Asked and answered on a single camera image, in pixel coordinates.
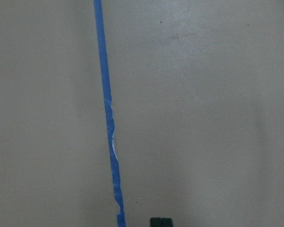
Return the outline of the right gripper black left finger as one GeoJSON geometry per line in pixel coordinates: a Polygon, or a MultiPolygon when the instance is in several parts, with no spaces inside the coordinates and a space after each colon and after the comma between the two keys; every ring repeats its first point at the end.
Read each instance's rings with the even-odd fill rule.
{"type": "Polygon", "coordinates": [[[161,218],[150,218],[150,227],[161,227],[161,218]]]}

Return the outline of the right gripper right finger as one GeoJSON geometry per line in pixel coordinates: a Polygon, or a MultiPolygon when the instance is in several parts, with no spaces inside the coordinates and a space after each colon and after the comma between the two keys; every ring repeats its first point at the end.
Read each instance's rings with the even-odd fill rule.
{"type": "Polygon", "coordinates": [[[162,227],[173,227],[173,220],[171,218],[161,218],[162,227]]]}

